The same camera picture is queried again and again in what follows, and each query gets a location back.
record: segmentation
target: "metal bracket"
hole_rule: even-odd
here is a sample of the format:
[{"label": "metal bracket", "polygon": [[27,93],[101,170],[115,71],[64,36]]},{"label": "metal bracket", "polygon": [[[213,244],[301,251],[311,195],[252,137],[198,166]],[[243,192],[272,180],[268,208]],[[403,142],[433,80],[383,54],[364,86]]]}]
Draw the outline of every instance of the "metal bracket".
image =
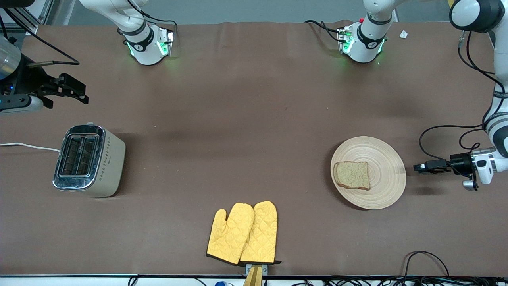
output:
[{"label": "metal bracket", "polygon": [[[254,264],[245,264],[245,276],[249,274],[250,269]],[[263,270],[263,276],[268,275],[268,264],[261,264],[261,269]]]}]

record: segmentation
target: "quilted fabric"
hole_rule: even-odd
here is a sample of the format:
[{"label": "quilted fabric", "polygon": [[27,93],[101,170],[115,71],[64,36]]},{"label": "quilted fabric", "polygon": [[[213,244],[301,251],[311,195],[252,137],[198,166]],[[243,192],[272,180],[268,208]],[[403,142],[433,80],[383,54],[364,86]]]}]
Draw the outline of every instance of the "quilted fabric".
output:
[{"label": "quilted fabric", "polygon": [[240,261],[273,263],[277,239],[277,209],[270,201],[254,206],[254,224]]},{"label": "quilted fabric", "polygon": [[226,210],[215,214],[206,254],[231,264],[238,264],[254,222],[251,205],[236,203],[226,219]]}]

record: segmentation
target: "silver metal cylinder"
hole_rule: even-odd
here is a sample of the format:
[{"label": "silver metal cylinder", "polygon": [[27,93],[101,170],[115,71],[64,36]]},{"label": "silver metal cylinder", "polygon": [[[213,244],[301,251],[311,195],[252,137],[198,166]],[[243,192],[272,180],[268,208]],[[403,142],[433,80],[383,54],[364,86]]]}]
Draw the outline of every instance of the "silver metal cylinder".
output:
[{"label": "silver metal cylinder", "polygon": [[21,51],[0,36],[0,80],[12,74],[21,61]]}]

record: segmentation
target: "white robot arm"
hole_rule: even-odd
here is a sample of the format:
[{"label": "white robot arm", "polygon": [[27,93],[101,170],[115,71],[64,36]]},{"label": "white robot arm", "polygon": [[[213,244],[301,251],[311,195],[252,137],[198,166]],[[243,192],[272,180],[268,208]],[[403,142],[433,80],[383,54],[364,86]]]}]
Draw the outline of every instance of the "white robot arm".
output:
[{"label": "white robot arm", "polygon": [[[440,173],[453,166],[457,174],[474,178],[478,173],[483,184],[490,184],[495,173],[508,170],[508,0],[457,0],[450,10],[451,24],[460,30],[495,35],[492,104],[483,118],[483,128],[493,147],[471,153],[454,154],[450,161],[428,161],[415,165],[419,173]],[[473,180],[465,180],[466,189],[476,189]]]},{"label": "white robot arm", "polygon": [[171,52],[174,33],[149,24],[140,13],[148,0],[79,0],[91,11],[114,22],[127,39],[131,55],[143,65],[158,63]]},{"label": "white robot arm", "polygon": [[393,10],[407,0],[363,0],[367,16],[339,31],[339,50],[356,62],[372,61],[385,42],[386,32],[392,25]]}]

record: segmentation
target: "tabletop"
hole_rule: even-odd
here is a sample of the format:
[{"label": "tabletop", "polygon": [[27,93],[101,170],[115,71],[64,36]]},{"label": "tabletop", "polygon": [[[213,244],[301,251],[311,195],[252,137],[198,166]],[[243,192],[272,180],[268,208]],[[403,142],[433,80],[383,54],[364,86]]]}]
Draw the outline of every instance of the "tabletop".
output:
[{"label": "tabletop", "polygon": [[[41,26],[81,62],[45,70],[85,83],[90,103],[52,97],[52,110],[1,117],[1,142],[58,148],[70,127],[94,122],[125,142],[125,164],[118,193],[94,199],[52,186],[55,152],[1,148],[0,272],[243,273],[205,257],[213,216],[269,200],[282,261],[270,274],[400,275],[408,253],[426,250],[454,276],[508,275],[508,175],[469,192],[460,176],[412,170],[431,159],[423,130],[478,124],[491,102],[493,83],[457,56],[460,33],[395,23],[383,52],[358,64],[309,24],[182,25],[175,56],[142,66],[115,27]],[[23,52],[63,60],[33,37]],[[487,35],[473,36],[471,54],[492,69]],[[423,143],[460,153],[462,132]],[[405,192],[388,208],[358,209],[333,185],[332,154],[355,136],[387,142],[405,164]],[[490,146],[482,132],[465,141],[477,140]],[[443,275],[424,256],[410,268]]]}]

